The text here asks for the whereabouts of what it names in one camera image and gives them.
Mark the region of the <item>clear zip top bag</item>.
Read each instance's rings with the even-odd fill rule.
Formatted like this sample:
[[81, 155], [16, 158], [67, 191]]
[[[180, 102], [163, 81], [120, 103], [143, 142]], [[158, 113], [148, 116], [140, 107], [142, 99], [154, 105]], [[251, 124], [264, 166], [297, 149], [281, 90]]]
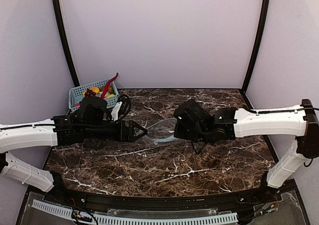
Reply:
[[168, 118], [150, 125], [147, 135], [143, 137], [144, 143], [151, 146], [178, 143], [180, 140], [174, 136], [176, 122], [175, 118]]

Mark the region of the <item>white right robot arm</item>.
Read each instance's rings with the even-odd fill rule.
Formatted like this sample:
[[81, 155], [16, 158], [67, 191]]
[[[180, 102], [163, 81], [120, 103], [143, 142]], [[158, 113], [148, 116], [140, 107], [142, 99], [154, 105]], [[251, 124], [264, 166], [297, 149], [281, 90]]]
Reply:
[[222, 108], [210, 115], [195, 100], [189, 100], [173, 114], [177, 120], [174, 136], [191, 143], [211, 145], [222, 140], [255, 135], [294, 136], [289, 150], [265, 174], [265, 185], [278, 189], [299, 167], [319, 156], [319, 121], [316, 111], [310, 100], [303, 99], [301, 104], [288, 108]]

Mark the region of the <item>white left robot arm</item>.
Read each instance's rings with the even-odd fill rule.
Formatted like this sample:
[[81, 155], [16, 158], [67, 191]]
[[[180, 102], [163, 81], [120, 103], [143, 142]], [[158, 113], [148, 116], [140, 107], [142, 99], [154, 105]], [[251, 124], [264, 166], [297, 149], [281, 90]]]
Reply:
[[98, 97], [84, 98], [79, 109], [61, 116], [34, 123], [1, 125], [0, 174], [45, 193], [62, 192], [65, 188], [59, 173], [36, 168], [11, 151], [38, 146], [66, 146], [86, 139], [134, 142], [147, 135], [146, 128], [133, 120], [125, 121], [131, 109], [127, 95], [120, 96], [112, 110]]

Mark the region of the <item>purple toy grapes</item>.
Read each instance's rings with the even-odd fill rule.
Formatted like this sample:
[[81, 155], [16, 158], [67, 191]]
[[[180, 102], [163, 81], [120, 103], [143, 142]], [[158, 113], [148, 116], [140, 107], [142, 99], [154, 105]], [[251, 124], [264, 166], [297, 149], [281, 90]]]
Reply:
[[87, 89], [86, 91], [83, 92], [84, 98], [95, 97], [95, 96], [96, 96], [96, 93], [92, 92], [90, 89]]

